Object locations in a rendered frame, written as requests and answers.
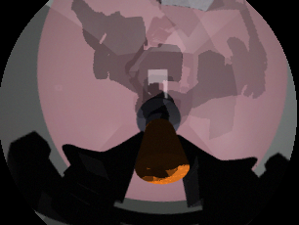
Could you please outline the dark round pedestal with short shaft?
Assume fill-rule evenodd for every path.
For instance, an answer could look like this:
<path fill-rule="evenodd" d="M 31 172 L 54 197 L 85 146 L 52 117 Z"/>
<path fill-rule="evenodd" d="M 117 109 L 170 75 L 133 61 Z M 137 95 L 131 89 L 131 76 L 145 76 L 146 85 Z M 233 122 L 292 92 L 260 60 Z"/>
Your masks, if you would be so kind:
<path fill-rule="evenodd" d="M 174 125 L 174 131 L 176 132 L 181 124 L 181 114 L 178 112 L 176 104 L 162 97 L 150 98 L 139 109 L 137 115 L 139 129 L 146 131 L 147 125 L 155 119 L 169 120 Z"/>

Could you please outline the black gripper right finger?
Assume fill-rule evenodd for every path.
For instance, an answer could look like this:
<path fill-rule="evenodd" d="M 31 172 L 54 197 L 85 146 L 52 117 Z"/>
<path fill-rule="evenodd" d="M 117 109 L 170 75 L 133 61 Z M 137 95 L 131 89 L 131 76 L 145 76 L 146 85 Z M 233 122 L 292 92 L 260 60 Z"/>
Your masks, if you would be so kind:
<path fill-rule="evenodd" d="M 200 150 L 188 139 L 185 140 L 180 133 L 178 137 L 190 165 L 188 175 L 182 178 L 188 207 L 201 206 L 200 201 L 212 195 L 212 192 L 221 187 L 229 176 L 241 174 L 241 171 L 249 170 L 253 164 L 256 164 L 255 157 L 219 160 L 203 149 Z"/>

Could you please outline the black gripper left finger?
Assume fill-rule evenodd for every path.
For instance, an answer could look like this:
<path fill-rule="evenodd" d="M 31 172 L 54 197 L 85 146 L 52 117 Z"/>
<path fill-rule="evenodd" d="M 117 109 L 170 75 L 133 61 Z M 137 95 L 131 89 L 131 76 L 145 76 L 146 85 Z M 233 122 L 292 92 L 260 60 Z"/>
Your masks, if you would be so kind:
<path fill-rule="evenodd" d="M 138 132 L 121 145 L 115 145 L 115 148 L 105 152 L 90 151 L 70 144 L 63 145 L 63 151 L 67 162 L 91 175 L 99 176 L 110 188 L 114 202 L 123 203 L 134 174 L 143 136 L 145 131 Z"/>

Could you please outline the orange knob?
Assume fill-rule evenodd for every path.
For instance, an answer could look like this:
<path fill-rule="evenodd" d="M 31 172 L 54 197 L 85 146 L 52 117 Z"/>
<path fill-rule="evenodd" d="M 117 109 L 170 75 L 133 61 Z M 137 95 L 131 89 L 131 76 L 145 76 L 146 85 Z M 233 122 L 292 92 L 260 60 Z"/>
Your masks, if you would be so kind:
<path fill-rule="evenodd" d="M 135 174 L 153 184 L 170 184 L 189 172 L 189 161 L 174 125 L 169 120 L 155 119 L 146 127 L 135 163 Z"/>

